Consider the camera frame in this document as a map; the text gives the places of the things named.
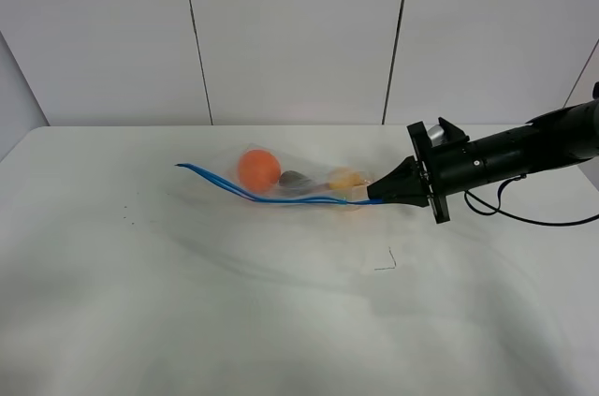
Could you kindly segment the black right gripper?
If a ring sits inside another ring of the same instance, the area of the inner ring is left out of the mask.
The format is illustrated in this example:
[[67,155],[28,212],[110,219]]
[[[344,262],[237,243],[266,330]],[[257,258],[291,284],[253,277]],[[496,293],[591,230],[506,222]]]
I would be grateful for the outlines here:
[[[435,222],[450,220],[445,186],[441,183],[441,163],[452,151],[452,144],[432,147],[423,122],[407,127],[415,157],[408,156],[389,174],[367,187],[369,199],[381,204],[401,204],[426,207],[427,198]],[[421,194],[421,183],[427,196]]]

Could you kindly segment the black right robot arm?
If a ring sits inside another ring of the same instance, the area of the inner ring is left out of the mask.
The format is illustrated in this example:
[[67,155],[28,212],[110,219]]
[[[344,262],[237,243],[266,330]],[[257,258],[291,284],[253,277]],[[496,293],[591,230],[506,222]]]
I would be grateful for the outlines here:
[[598,155],[598,100],[554,110],[526,125],[472,140],[440,118],[432,128],[409,125],[414,153],[367,187],[373,203],[431,207],[437,223],[449,221],[447,197],[462,193],[473,209],[473,189],[512,182],[546,170],[576,166]]

